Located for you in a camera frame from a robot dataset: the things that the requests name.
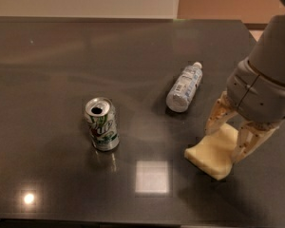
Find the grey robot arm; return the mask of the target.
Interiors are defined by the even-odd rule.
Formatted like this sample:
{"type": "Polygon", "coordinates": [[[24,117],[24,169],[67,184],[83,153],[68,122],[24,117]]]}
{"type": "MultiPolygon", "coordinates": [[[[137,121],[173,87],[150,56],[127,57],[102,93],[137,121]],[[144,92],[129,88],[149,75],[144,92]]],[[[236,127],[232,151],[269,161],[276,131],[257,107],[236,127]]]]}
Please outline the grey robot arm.
{"type": "MultiPolygon", "coordinates": [[[[285,7],[285,0],[280,2],[285,7]]],[[[233,163],[252,154],[285,121],[285,15],[270,20],[251,53],[228,77],[205,132],[218,131],[236,115],[244,122],[238,130],[233,163]]]]}

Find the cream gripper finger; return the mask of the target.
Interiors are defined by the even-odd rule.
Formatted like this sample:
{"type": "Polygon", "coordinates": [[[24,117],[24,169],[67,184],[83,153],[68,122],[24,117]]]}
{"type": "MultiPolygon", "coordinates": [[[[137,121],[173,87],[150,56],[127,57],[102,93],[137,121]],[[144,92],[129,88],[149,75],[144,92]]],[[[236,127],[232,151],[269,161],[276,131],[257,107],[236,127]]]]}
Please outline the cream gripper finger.
{"type": "Polygon", "coordinates": [[[232,164],[236,164],[263,145],[280,127],[277,123],[257,123],[243,121],[238,129],[232,127],[235,148],[231,154],[232,164]]]}
{"type": "Polygon", "coordinates": [[[214,103],[208,120],[205,125],[205,134],[211,135],[217,132],[228,120],[237,115],[232,106],[227,92],[223,91],[220,97],[214,103]]]}

